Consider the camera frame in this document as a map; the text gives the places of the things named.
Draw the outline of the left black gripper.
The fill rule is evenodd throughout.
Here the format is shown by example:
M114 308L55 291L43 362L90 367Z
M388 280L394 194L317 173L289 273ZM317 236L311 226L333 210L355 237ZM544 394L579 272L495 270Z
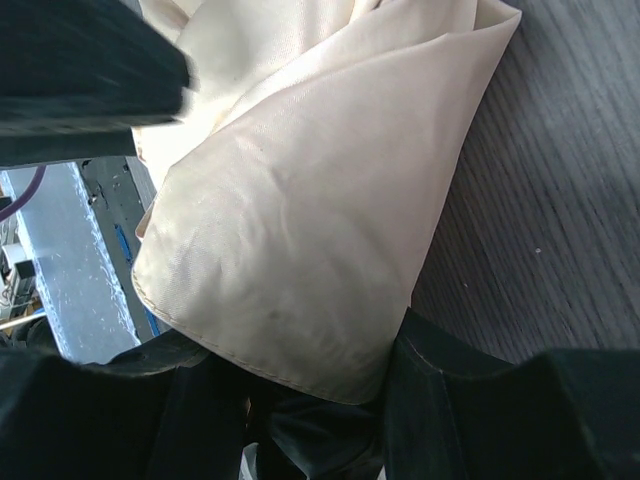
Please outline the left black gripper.
M1 165L132 156L171 122L185 56L121 1L1 4Z

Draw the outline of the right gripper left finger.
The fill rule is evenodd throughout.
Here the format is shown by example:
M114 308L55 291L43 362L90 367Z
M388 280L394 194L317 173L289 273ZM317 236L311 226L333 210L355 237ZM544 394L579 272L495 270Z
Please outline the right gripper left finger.
M246 411L227 365L163 334L106 365L1 352L4 479L236 479Z

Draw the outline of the beige folding umbrella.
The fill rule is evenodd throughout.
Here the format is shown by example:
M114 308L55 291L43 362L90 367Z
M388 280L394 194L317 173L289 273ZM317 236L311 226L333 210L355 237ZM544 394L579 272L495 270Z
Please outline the beige folding umbrella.
M519 26L501 1L145 1L193 79L133 131L156 196L132 284L242 369L379 391L465 137Z

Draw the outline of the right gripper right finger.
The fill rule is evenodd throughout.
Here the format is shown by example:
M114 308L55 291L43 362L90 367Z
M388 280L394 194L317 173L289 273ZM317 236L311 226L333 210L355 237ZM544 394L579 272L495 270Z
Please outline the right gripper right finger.
M635 479L639 354L554 349L513 365L413 311L384 388L390 479Z

